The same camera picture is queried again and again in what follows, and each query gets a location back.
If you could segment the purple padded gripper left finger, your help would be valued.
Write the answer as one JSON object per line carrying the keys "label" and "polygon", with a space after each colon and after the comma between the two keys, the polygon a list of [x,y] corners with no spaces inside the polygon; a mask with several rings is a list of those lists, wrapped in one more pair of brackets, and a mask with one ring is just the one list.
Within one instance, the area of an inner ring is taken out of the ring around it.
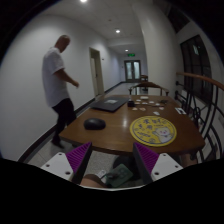
{"label": "purple padded gripper left finger", "polygon": [[85,143],[68,153],[59,152],[42,169],[65,180],[80,184],[92,153],[92,143]]}

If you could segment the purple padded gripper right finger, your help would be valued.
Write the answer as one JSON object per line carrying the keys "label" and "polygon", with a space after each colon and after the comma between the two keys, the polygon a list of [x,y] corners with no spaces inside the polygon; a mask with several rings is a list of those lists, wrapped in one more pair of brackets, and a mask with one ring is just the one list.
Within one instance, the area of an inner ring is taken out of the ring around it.
{"label": "purple padded gripper right finger", "polygon": [[144,184],[149,184],[182,169],[167,153],[157,154],[140,143],[133,144],[133,155]]}

